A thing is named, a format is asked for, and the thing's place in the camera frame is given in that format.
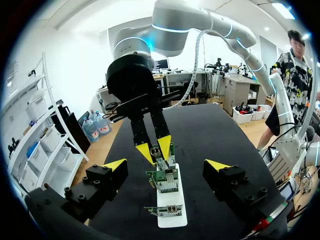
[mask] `ceiling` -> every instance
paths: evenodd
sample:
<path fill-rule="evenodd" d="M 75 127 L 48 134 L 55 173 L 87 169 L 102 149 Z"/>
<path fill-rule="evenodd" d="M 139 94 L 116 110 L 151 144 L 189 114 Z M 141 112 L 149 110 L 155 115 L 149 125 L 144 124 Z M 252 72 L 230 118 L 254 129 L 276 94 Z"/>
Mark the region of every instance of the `ceiling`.
<path fill-rule="evenodd" d="M 132 20 L 152 16 L 156 0 L 56 0 L 36 16 L 35 26 L 57 30 L 100 33 Z M 272 2 L 275 0 L 185 0 L 216 11 L 264 37 L 283 51 L 290 48 L 287 31 L 306 29 L 297 20 L 284 19 Z"/>

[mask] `green circuit board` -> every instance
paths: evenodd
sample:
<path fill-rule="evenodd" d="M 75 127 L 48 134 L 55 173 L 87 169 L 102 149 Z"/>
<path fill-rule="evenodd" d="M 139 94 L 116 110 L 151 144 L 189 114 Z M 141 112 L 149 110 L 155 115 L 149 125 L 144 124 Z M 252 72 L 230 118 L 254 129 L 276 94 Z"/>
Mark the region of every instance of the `green circuit board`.
<path fill-rule="evenodd" d="M 160 171 L 146 171 L 149 183 L 160 193 L 173 193 L 179 191 L 179 174 L 177 169 Z"/>
<path fill-rule="evenodd" d="M 182 216 L 183 205 L 159 206 L 159 207 L 144 207 L 152 215 L 160 218 L 171 218 Z"/>
<path fill-rule="evenodd" d="M 159 146 L 157 144 L 152 145 L 150 153 L 152 156 L 154 156 L 157 166 L 160 170 L 176 168 L 175 144 L 173 142 L 171 142 L 170 144 L 170 152 L 167 161 L 163 159 Z"/>

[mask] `black work surface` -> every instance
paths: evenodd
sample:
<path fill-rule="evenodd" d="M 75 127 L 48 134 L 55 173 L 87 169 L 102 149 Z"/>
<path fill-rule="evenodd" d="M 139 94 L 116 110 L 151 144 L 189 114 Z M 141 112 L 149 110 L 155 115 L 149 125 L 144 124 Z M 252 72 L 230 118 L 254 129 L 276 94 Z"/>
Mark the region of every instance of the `black work surface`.
<path fill-rule="evenodd" d="M 135 148 L 130 121 L 119 129 L 105 163 L 126 158 L 129 175 L 112 202 L 106 202 L 89 225 L 121 239 L 238 239 L 244 227 L 225 202 L 219 202 L 204 180 L 204 160 L 238 164 L 246 176 L 268 189 L 270 213 L 283 202 L 275 182 L 243 131 L 216 104 L 177 107 L 163 112 L 175 159 L 180 166 L 187 226 L 159 228 L 157 217 L 144 207 L 157 206 L 157 190 L 145 171 L 154 167 Z M 144 117 L 151 143 L 156 143 L 151 117 Z"/>

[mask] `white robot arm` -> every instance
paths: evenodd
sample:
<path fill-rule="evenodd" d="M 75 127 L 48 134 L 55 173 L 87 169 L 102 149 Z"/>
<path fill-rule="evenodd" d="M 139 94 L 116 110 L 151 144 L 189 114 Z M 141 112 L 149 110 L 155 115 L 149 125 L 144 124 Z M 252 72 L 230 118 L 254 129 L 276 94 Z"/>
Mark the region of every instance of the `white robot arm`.
<path fill-rule="evenodd" d="M 285 169 L 297 173 L 301 159 L 306 155 L 305 135 L 300 133 L 298 137 L 297 130 L 292 129 L 294 117 L 280 75 L 274 73 L 269 76 L 263 62 L 248 51 L 248 48 L 257 42 L 248 27 L 214 11 L 198 8 L 183 1 L 159 0 L 154 5 L 151 25 L 128 27 L 119 32 L 113 57 L 116 60 L 126 55 L 140 55 L 147 60 L 149 69 L 152 70 L 154 61 L 151 51 L 166 57 L 181 54 L 190 29 L 207 30 L 206 33 L 209 35 L 222 37 L 229 49 L 244 59 L 261 83 L 266 95 L 276 94 L 280 134 L 283 135 L 278 141 L 280 143 L 277 148 L 285 161 Z M 315 160 L 318 159 L 318 150 L 316 156 L 309 157 L 312 158 L 314 161 L 310 160 L 308 163 L 314 166 Z"/>

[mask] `person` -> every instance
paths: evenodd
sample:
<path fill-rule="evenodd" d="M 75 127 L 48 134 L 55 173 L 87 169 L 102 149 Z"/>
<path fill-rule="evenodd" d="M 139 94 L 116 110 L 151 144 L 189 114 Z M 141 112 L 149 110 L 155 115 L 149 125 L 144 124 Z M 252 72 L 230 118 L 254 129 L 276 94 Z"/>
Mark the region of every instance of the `person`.
<path fill-rule="evenodd" d="M 312 70 L 307 66 L 304 58 L 305 42 L 298 31 L 288 31 L 291 49 L 280 55 L 278 61 L 272 66 L 272 73 L 278 72 L 283 80 L 287 96 L 292 109 L 294 122 L 302 121 L 307 100 L 310 99 L 312 86 Z M 320 100 L 320 92 L 317 93 L 317 100 Z M 270 112 L 265 121 L 268 126 L 262 134 L 257 146 L 257 150 L 270 141 L 272 136 L 279 136 L 280 123 L 276 106 Z"/>

